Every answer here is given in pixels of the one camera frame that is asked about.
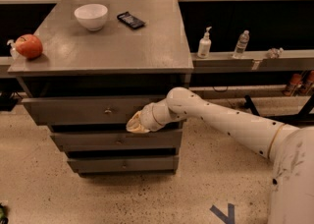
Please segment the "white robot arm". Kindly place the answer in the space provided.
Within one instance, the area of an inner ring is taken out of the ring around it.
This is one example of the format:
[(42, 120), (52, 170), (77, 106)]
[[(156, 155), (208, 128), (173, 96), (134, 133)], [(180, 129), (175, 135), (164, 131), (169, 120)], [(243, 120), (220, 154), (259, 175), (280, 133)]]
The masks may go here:
[(210, 103), (184, 88), (171, 89), (127, 122), (131, 133), (157, 132), (198, 118), (273, 162), (268, 224), (314, 224), (314, 128), (298, 128)]

